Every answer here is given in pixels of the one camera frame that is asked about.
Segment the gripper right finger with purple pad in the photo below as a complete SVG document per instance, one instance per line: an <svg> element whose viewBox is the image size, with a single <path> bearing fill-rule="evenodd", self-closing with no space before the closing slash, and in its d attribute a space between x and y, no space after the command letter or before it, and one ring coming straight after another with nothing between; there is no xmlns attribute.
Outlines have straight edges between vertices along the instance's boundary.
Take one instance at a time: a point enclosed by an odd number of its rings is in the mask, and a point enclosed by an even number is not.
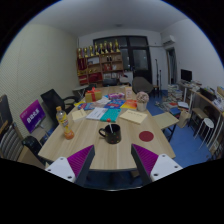
<svg viewBox="0 0 224 224"><path fill-rule="evenodd" d="M131 145L131 154L143 185L150 184L182 169L167 154L157 155L136 144Z"/></svg>

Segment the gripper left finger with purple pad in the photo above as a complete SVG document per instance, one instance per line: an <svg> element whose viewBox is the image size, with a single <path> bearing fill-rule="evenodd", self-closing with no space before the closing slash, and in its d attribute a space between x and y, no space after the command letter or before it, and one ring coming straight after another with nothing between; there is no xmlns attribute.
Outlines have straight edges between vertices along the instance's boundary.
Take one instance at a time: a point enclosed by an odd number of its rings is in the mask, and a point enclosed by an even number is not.
<svg viewBox="0 0 224 224"><path fill-rule="evenodd" d="M93 145L90 145L68 158L59 157L46 168L46 171L79 186L83 186L94 156L95 148Z"/></svg>

